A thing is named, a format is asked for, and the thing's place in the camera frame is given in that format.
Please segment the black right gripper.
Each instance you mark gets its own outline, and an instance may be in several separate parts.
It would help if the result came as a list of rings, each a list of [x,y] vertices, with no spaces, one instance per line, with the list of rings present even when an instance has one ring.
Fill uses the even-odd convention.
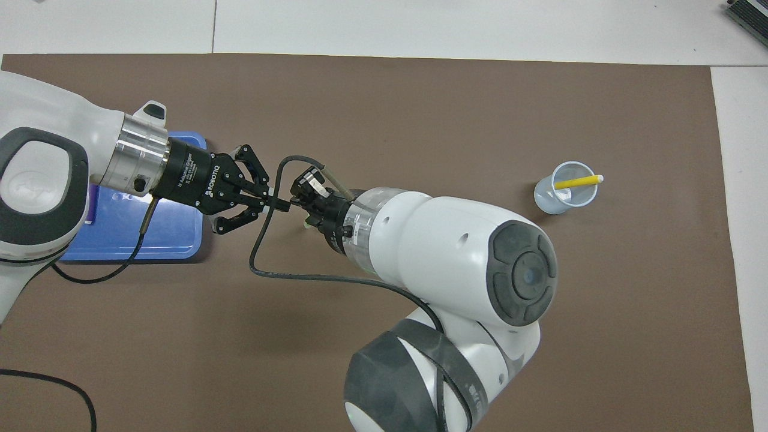
[[[307,212],[305,227],[315,227],[330,248],[346,255],[343,241],[351,229],[345,229],[344,219],[362,191],[352,191],[353,198],[346,199],[340,192],[330,191],[324,183],[325,178],[319,169],[305,170],[291,185],[290,203]]]

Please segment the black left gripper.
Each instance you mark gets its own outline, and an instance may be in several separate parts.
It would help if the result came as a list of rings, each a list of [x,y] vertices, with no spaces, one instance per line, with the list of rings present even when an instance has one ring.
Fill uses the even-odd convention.
[[[265,210],[290,210],[290,202],[271,192],[269,175],[250,145],[241,145],[227,154],[212,154],[200,147],[171,137],[165,168],[151,189],[160,199],[196,208],[211,215],[211,230],[225,235],[260,218]],[[236,163],[250,174],[245,180]],[[226,216],[225,210],[236,205],[247,206],[241,212]]]

